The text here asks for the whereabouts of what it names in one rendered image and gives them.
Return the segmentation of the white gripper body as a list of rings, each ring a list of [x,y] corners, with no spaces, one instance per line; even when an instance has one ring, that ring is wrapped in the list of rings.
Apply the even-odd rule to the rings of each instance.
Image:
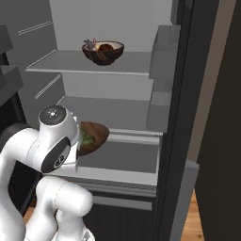
[[[76,123],[76,133],[75,136],[73,137],[73,140],[71,141],[71,149],[70,153],[64,162],[65,166],[75,166],[76,165],[76,160],[78,159],[78,146],[79,143],[82,140],[81,132],[80,132],[80,124],[77,121],[77,118],[74,117],[75,123]]]

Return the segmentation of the green broccoli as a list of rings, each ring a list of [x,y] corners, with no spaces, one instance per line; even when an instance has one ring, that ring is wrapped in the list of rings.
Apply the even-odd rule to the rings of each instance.
[[[89,135],[85,130],[81,131],[81,137],[82,137],[82,141],[81,141],[82,146],[88,146],[95,142],[95,138]]]

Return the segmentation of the brown bowl with broccoli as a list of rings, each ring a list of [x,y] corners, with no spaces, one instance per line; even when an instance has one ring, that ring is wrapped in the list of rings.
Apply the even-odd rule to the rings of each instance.
[[[80,132],[85,130],[89,135],[95,138],[95,142],[88,146],[82,146],[81,142],[78,146],[78,157],[88,155],[98,150],[108,139],[109,129],[101,124],[91,121],[80,122]]]

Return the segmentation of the grey fridge drawer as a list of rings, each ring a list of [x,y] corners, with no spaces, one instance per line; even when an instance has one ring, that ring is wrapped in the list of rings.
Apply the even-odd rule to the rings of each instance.
[[[107,141],[94,153],[81,156],[77,167],[62,167],[52,175],[157,185],[160,142],[160,137],[134,137],[129,142]]]

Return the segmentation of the grey fridge shelf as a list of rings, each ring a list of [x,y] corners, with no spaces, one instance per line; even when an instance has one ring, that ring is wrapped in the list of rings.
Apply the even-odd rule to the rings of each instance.
[[[124,52],[111,65],[99,66],[81,51],[55,50],[29,65],[27,72],[103,73],[148,76],[151,54]]]
[[[150,110],[148,101],[128,101],[64,97],[60,102],[79,121],[93,121],[109,129],[129,130],[133,133],[157,132],[167,129],[166,116],[160,110]]]

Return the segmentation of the dark fridge door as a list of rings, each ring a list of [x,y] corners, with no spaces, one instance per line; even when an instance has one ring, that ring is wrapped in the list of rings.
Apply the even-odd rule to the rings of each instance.
[[[181,33],[160,154],[152,241],[169,241],[219,0],[180,0]]]
[[[10,0],[0,0],[0,24],[4,24],[4,15],[8,14],[5,2]],[[10,65],[7,52],[0,55],[0,65]],[[18,92],[9,98],[4,104],[0,105],[0,136],[3,131],[11,125],[25,124],[26,119],[22,108],[22,103]],[[22,216],[25,215],[32,200],[32,195],[37,181],[41,174],[19,161],[13,163],[13,170],[8,182],[8,193],[11,201]]]

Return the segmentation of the brown bowl with steak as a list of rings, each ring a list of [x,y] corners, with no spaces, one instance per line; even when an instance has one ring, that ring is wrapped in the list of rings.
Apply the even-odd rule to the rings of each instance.
[[[97,65],[100,66],[106,66],[106,65],[111,65],[112,63],[115,62],[116,59],[118,59],[124,50],[124,44],[120,43],[118,41],[113,41],[113,40],[90,40],[94,41],[96,43],[96,51],[91,51],[89,48],[86,46],[84,43],[82,45],[82,51],[86,58],[91,60]],[[99,47],[101,44],[110,44],[114,50],[111,51],[98,51]]]

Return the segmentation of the grey fish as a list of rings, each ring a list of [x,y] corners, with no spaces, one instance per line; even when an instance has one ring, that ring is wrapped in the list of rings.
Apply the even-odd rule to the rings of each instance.
[[[96,51],[97,50],[96,43],[94,41],[84,40],[84,43],[89,48],[89,50],[91,50],[91,51]]]

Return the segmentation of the red-brown steak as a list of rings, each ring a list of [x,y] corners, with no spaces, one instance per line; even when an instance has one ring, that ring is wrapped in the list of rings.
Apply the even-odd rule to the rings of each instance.
[[[98,51],[111,51],[111,50],[114,50],[114,48],[110,44],[107,44],[107,43],[101,44],[98,49]]]

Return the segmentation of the grey fridge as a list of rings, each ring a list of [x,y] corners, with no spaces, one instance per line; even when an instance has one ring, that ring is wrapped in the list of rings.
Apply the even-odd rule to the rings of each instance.
[[[103,73],[27,72],[25,69],[55,50],[82,51],[84,40],[113,40],[124,44],[124,52],[148,52],[159,25],[171,20],[174,0],[10,0],[4,15],[13,45],[7,52],[10,65],[17,66],[24,86],[18,91],[26,123],[36,125],[47,105],[64,97],[148,101],[152,93],[172,93],[173,80],[142,75]],[[160,137],[158,171],[166,132],[109,129],[108,141],[134,137]],[[61,176],[91,190],[94,196],[148,201],[154,208],[157,185],[135,185]]]

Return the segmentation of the dark freezer drawer front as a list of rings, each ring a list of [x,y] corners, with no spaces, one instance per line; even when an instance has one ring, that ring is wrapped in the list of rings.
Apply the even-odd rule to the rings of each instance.
[[[94,204],[83,217],[96,241],[152,241],[153,213]]]

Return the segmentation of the grey door bin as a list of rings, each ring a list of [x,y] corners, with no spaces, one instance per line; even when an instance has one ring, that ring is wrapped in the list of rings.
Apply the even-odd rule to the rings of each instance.
[[[4,24],[0,24],[0,55],[13,48],[8,29]]]
[[[20,71],[14,65],[0,65],[0,105],[24,86]]]
[[[181,27],[159,25],[153,42],[150,62],[151,79],[168,80],[174,77]]]
[[[166,132],[169,121],[171,93],[152,93],[149,104],[146,128],[154,132]]]

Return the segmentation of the dark brown cabinet panel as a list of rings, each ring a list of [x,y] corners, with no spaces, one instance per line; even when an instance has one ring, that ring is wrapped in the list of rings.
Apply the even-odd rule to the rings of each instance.
[[[204,241],[241,241],[241,0],[236,0],[198,157]]]

